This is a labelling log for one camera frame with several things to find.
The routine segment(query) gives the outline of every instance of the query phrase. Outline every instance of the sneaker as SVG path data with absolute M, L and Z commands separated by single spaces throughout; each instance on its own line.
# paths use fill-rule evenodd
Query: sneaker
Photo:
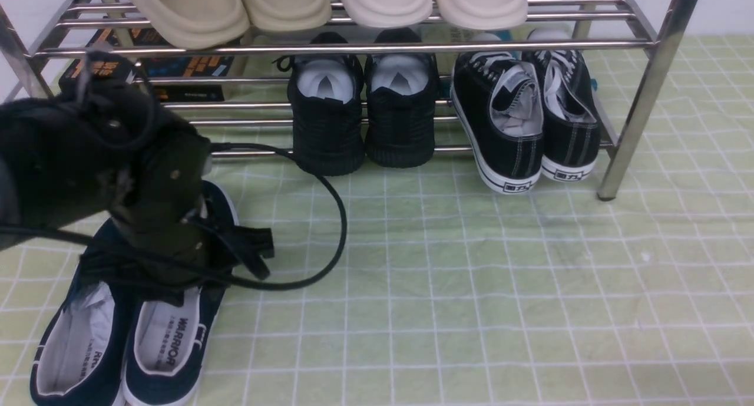
M 210 214 L 238 223 L 233 204 L 213 183 L 204 182 Z M 129 331 L 122 390 L 132 406 L 183 406 L 199 387 L 207 339 L 224 287 L 205 283 L 183 294 L 183 304 L 141 302 Z
M 474 41 L 500 39 L 482 33 Z M 451 98 L 484 183 L 501 194 L 529 191 L 544 147 L 534 66 L 508 52 L 466 52 L 453 68 Z
M 409 28 L 386 30 L 375 43 L 421 43 Z M 366 155 L 383 167 L 416 167 L 434 154 L 439 74 L 434 54 L 385 54 L 366 60 L 369 130 Z
M 537 29 L 530 39 L 568 38 L 557 29 Z M 592 79 L 578 51 L 525 52 L 535 66 L 544 103 L 544 175 L 577 182 L 589 176 L 600 151 L 601 122 Z
M 326 32 L 312 44 L 346 44 Z M 283 59 L 290 65 L 283 67 Z M 293 108 L 293 154 L 309 173 L 336 177 L 352 173 L 364 161 L 361 139 L 363 70 L 355 55 L 281 57 L 281 71 L 293 68 L 288 100 Z
M 108 220 L 95 236 L 120 235 Z M 87 248 L 81 263 L 97 254 Z M 121 365 L 134 299 L 123 288 L 85 283 L 79 266 L 67 298 L 42 336 L 29 383 L 40 406 L 123 406 Z

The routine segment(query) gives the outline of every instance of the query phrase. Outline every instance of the metal rod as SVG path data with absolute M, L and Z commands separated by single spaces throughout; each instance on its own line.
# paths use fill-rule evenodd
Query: metal rod
M 630 11 L 553 11 L 550 13 L 530 13 L 528 22 L 562 22 L 581 20 L 628 20 L 636 16 Z M 442 16 L 429 16 L 425 23 L 442 23 Z M 331 17 L 328 25 L 355 25 L 351 17 Z M 60 28 L 92 29 L 92 28 L 151 28 L 149 20 L 134 18 L 110 19 L 65 19 L 57 24 Z
M 615 5 L 625 4 L 624 0 L 528 0 L 529 6 L 557 6 L 557 5 L 579 5 L 579 4 L 604 4 Z M 332 1 L 330 6 L 334 11 L 345 9 L 342 2 Z M 139 9 L 129 2 L 119 2 L 110 4 L 73 4 L 68 11 L 78 13 L 138 13 Z
M 615 199 L 698 1 L 671 0 L 657 36 L 657 47 L 641 78 L 626 125 L 620 134 L 619 147 L 597 192 L 597 196 L 603 201 Z
M 449 107 L 450 100 L 436 100 L 437 107 Z M 164 108 L 168 110 L 286 110 L 290 108 L 290 103 L 163 103 Z M 366 101 L 361 102 L 361 106 L 366 107 Z
M 636 3 L 636 0 L 625 0 L 625 3 L 623 4 L 616 4 L 616 7 L 623 11 L 630 11 L 635 16 L 635 19 L 627 20 L 626 23 L 636 38 L 657 41 L 657 32 L 655 32 L 652 23 L 649 22 L 649 19 L 646 14 L 644 14 L 644 11 L 641 10 L 641 7 Z
M 435 123 L 457 122 L 457 116 L 435 116 Z M 239 120 L 192 120 L 188 123 L 196 127 L 291 127 L 292 119 L 239 119 Z M 361 119 L 362 125 L 369 124 L 368 118 Z
M 449 81 L 450 75 L 439 76 L 441 81 Z M 135 78 L 135 84 L 142 84 L 141 78 Z M 213 77 L 196 77 L 196 78 L 149 78 L 149 83 L 154 86 L 158 85 L 215 85 L 215 84 L 287 84 L 290 78 L 213 78 Z
M 628 49 L 649 48 L 649 39 L 592 39 L 589 41 L 523 41 L 464 44 L 309 44 L 309 45 L 253 45 L 221 47 L 189 51 L 175 47 L 116 48 L 115 54 L 124 57 L 198 57 L 238 56 L 247 54 L 396 54 L 397 52 L 468 52 L 468 51 L 539 51 L 540 49 Z M 48 48 L 35 57 L 75 58 L 85 53 L 83 48 Z
M 597 114 L 600 116 L 601 123 L 603 123 L 603 130 L 601 131 L 601 133 L 603 134 L 603 143 L 601 145 L 603 145 L 604 148 L 607 149 L 608 156 L 610 156 L 610 158 L 612 159 L 615 155 L 615 146 L 617 146 L 619 138 L 617 138 L 615 126 L 613 126 L 610 116 L 608 116 L 608 113 L 605 111 L 603 102 L 600 101 L 600 97 L 597 95 L 597 92 L 594 92 L 593 95 Z
M 120 0 L 102 0 L 103 4 L 117 4 Z M 108 20 L 125 19 L 126 16 L 121 12 L 110 11 L 107 14 Z M 115 28 L 115 38 L 122 47 L 133 47 L 134 41 L 131 39 L 128 28 Z
M 41 74 L 41 68 L 34 65 L 33 57 L 27 51 L 27 47 L 2 5 L 0 5 L 0 52 L 30 97 L 52 97 L 52 91 L 49 90 L 45 77 Z
M 590 4 L 583 4 L 579 7 L 580 11 L 595 11 L 597 9 L 596 4 L 590 3 Z M 589 30 L 592 29 L 592 22 L 588 20 L 581 20 L 579 22 L 576 22 L 576 26 L 573 28 L 573 38 L 574 39 L 586 39 L 589 37 Z
M 606 148 L 606 145 L 600 145 L 600 148 Z M 449 154 L 449 153 L 471 153 L 471 146 L 458 145 L 458 146 L 437 146 L 434 147 L 435 154 Z M 288 149 L 288 153 L 293 154 L 293 149 Z M 220 151 L 219 153 L 212 153 L 214 159 L 250 159 L 254 157 L 271 157 L 275 156 L 274 153 L 269 151 L 259 151 L 253 149 L 237 149 L 232 151 Z

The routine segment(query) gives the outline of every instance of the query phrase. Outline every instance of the white insole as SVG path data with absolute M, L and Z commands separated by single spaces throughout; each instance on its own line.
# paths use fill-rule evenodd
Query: white insole
M 312 60 L 304 65 L 297 86 L 305 97 L 329 98 L 344 104 L 353 99 L 353 81 L 345 64 Z
M 146 302 L 137 325 L 135 355 L 145 371 L 170 374 L 191 354 L 199 328 L 199 289 L 186 291 L 183 306 Z
M 377 62 L 372 76 L 372 92 L 387 87 L 400 95 L 422 92 L 429 83 L 428 66 L 417 57 L 391 54 Z
M 101 283 L 60 314 L 39 360 L 40 394 L 65 393 L 100 364 L 113 330 L 115 302 Z

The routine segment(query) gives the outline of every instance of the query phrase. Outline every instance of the black rubber sole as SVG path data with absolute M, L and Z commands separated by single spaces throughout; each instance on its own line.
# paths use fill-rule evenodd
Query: black rubber sole
M 307 173 L 323 175 L 324 177 L 342 177 L 359 170 L 364 163 L 364 154 L 358 156 L 316 159 L 313 157 L 296 156 L 300 161 L 297 163 L 301 170 Z
M 395 148 L 367 143 L 366 156 L 382 167 L 408 169 L 430 161 L 434 156 L 434 143 L 422 146 Z

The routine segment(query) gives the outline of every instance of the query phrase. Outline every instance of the brand logo on heel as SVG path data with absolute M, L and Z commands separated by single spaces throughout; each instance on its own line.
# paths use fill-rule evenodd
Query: brand logo on heel
M 556 170 L 553 178 L 563 182 L 578 182 L 587 177 L 588 174 L 584 174 L 584 172 L 563 172 L 562 170 Z
M 503 185 L 503 192 L 507 192 L 509 194 L 519 194 L 521 192 L 527 192 L 531 189 L 531 186 L 533 186 L 534 183 L 505 183 Z

